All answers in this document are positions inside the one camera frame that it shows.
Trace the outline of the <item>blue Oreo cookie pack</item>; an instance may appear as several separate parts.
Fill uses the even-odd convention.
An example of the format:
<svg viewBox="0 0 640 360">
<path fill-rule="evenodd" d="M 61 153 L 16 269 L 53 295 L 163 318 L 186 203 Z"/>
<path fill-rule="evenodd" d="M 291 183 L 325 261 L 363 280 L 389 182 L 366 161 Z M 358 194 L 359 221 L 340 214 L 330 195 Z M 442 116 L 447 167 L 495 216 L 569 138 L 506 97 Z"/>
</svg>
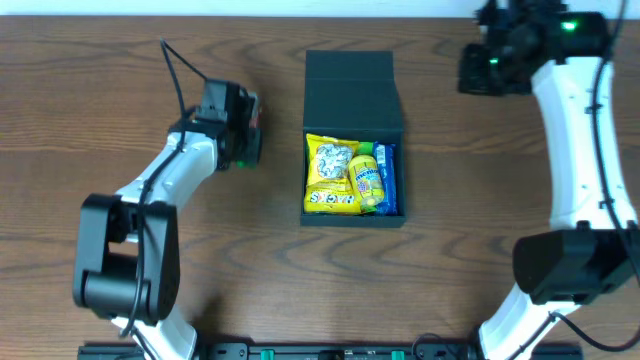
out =
<svg viewBox="0 0 640 360">
<path fill-rule="evenodd" d="M 384 199 L 376 206 L 378 215 L 396 216 L 398 214 L 394 149 L 394 144 L 374 143 L 373 153 L 384 191 Z"/>
</svg>

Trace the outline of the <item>black gift box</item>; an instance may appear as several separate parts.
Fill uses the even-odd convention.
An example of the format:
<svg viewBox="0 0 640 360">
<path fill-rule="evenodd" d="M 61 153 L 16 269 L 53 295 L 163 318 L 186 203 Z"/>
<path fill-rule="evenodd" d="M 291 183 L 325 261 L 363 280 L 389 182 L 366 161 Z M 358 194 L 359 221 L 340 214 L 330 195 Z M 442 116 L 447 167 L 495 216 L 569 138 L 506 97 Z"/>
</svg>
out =
<svg viewBox="0 0 640 360">
<path fill-rule="evenodd" d="M 400 228 L 406 223 L 404 113 L 392 52 L 307 51 L 302 133 L 393 144 L 397 203 L 394 216 L 301 210 L 302 226 Z"/>
</svg>

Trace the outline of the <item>green Haribo gummy bag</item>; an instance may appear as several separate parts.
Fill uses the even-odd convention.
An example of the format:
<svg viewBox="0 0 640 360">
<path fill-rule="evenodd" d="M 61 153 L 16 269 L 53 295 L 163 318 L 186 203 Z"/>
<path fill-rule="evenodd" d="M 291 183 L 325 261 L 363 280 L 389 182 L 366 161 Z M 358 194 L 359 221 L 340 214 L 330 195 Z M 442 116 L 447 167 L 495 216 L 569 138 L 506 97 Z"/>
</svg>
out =
<svg viewBox="0 0 640 360">
<path fill-rule="evenodd" d="M 373 142 L 361 142 L 359 144 L 358 150 L 356 151 L 356 155 L 357 156 L 365 155 L 365 156 L 373 157 L 374 156 L 373 147 L 374 147 Z M 375 207 L 373 205 L 362 205 L 362 209 L 364 214 L 373 213 L 375 211 Z"/>
</svg>

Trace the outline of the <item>green red chocolate bar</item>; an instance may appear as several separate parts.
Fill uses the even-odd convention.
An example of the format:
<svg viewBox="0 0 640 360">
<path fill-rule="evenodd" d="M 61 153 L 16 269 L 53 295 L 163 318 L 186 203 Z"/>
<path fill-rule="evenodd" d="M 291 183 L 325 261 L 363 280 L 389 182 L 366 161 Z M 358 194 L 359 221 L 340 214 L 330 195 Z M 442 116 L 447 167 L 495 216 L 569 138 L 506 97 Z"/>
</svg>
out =
<svg viewBox="0 0 640 360">
<path fill-rule="evenodd" d="M 241 135 L 240 148 L 235 160 L 239 168 L 254 168 L 259 164 L 263 144 L 260 128 L 261 114 L 261 106 L 255 103 L 247 122 L 247 128 Z"/>
</svg>

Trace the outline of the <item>yellow mentos gum can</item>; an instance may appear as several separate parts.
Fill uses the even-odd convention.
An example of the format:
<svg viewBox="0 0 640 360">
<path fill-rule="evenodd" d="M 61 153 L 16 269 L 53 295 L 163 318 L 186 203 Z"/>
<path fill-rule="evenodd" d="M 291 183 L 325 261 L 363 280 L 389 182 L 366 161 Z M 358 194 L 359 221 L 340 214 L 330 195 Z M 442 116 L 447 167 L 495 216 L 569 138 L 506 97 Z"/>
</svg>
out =
<svg viewBox="0 0 640 360">
<path fill-rule="evenodd" d="M 377 206 L 385 192 L 376 160 L 370 155 L 358 155 L 349 163 L 349 179 L 357 200 L 363 207 Z"/>
</svg>

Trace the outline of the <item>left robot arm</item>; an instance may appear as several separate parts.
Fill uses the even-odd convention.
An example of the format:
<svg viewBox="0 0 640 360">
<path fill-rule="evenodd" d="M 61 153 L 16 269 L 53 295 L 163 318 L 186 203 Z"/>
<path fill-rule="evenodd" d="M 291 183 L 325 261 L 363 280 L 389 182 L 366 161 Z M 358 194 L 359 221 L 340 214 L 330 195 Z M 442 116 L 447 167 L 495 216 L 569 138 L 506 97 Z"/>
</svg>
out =
<svg viewBox="0 0 640 360">
<path fill-rule="evenodd" d="M 231 164 L 258 163 L 261 104 L 237 83 L 206 81 L 157 157 L 113 195 L 81 206 L 72 296 L 132 343 L 91 344 L 81 359 L 205 359 L 209 348 L 177 303 L 178 216 L 199 185 Z"/>
</svg>

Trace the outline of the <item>yellow snack bag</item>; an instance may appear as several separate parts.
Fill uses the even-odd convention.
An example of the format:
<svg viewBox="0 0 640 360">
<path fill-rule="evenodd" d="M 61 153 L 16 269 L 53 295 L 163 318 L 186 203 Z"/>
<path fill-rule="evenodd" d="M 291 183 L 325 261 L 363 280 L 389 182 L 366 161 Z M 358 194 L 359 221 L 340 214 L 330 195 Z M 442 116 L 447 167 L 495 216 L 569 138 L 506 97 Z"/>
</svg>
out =
<svg viewBox="0 0 640 360">
<path fill-rule="evenodd" d="M 349 180 L 348 168 L 360 143 L 307 133 L 306 144 L 309 165 L 304 212 L 359 214 L 360 202 Z"/>
</svg>

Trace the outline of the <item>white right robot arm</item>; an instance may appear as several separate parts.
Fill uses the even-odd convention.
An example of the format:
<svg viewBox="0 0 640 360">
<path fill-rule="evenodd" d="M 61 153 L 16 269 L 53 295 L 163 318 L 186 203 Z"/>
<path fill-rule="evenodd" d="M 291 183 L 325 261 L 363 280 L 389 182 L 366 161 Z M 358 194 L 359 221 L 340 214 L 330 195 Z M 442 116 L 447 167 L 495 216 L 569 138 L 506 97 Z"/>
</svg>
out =
<svg viewBox="0 0 640 360">
<path fill-rule="evenodd" d="M 487 2 L 484 39 L 467 45 L 458 89 L 533 95 L 550 162 L 547 232 L 519 239 L 515 283 L 475 331 L 467 359 L 530 359 L 557 323 L 639 275 L 639 219 L 625 187 L 613 120 L 612 53 L 619 34 L 598 12 L 560 1 Z"/>
</svg>

